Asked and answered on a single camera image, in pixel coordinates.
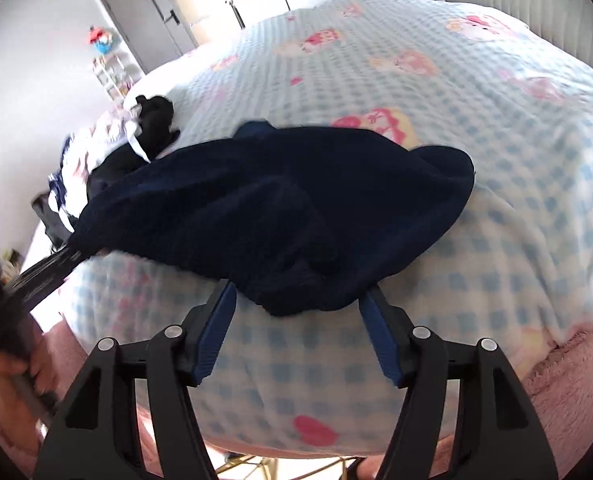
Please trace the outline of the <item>person's left hand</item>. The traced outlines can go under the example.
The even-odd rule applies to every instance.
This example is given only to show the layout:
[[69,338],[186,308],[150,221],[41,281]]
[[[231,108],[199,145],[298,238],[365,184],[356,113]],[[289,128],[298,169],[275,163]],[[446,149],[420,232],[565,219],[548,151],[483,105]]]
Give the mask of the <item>person's left hand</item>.
[[35,391],[44,394],[56,390],[58,374],[42,329],[30,318],[31,353],[20,359],[0,351],[0,428],[6,440],[18,450],[36,455],[39,450],[38,416],[25,400],[16,378],[30,373]]

